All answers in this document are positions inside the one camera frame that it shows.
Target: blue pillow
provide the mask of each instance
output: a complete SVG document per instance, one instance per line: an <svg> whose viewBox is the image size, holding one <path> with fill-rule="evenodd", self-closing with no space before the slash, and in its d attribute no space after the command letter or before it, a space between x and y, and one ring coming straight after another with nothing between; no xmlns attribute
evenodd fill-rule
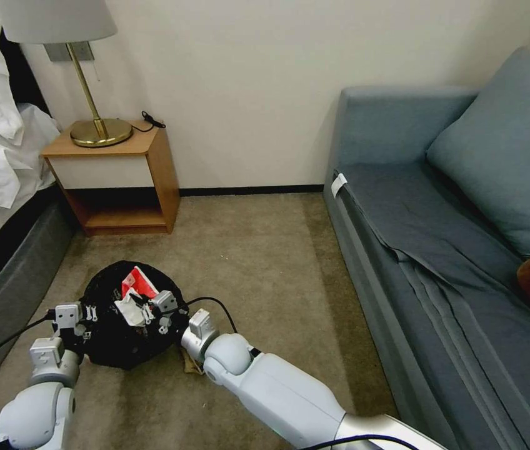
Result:
<svg viewBox="0 0 530 450"><path fill-rule="evenodd" d="M530 256L530 52L516 50L463 115L434 141L429 162L525 257Z"/></svg>

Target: white paper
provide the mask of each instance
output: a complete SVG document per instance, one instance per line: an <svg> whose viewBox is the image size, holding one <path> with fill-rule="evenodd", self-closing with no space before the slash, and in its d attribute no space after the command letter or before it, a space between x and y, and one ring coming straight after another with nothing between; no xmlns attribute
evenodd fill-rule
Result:
<svg viewBox="0 0 530 450"><path fill-rule="evenodd" d="M332 195L334 196L334 198L336 198L336 196L338 195L338 191L346 183L348 183L348 181L346 181L344 174L339 173L334 182L332 183Z"/></svg>
<svg viewBox="0 0 530 450"><path fill-rule="evenodd" d="M130 294L138 296L138 293L130 287L126 296L123 300L115 300L115 306L123 317L126 318L126 322L130 326L143 326L144 325L144 316L142 315L142 308L140 308L136 302L132 299Z"/></svg>

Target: sofa armrest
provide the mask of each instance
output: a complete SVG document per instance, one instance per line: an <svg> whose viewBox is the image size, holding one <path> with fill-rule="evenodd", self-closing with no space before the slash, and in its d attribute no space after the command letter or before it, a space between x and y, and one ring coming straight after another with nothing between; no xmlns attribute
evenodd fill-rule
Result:
<svg viewBox="0 0 530 450"><path fill-rule="evenodd" d="M348 87L342 90L326 182L345 164L397 164L425 158L477 91L465 87Z"/></svg>

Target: nightstand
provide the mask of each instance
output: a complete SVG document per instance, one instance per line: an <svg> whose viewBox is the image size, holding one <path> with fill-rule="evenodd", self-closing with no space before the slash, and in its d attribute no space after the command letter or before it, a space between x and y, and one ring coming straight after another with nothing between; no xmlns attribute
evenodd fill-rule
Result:
<svg viewBox="0 0 530 450"><path fill-rule="evenodd" d="M130 122L147 128L146 122ZM110 147L78 147L63 131L42 152L77 220L95 234L171 233L178 178L164 129Z"/></svg>

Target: gray bed base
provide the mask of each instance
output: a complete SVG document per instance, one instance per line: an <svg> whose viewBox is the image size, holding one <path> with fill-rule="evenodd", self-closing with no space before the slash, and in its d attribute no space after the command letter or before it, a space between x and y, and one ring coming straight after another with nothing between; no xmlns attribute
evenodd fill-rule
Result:
<svg viewBox="0 0 530 450"><path fill-rule="evenodd" d="M0 272L0 341L36 312L63 260L74 228L57 201L38 217ZM0 364L13 342L0 349Z"/></svg>

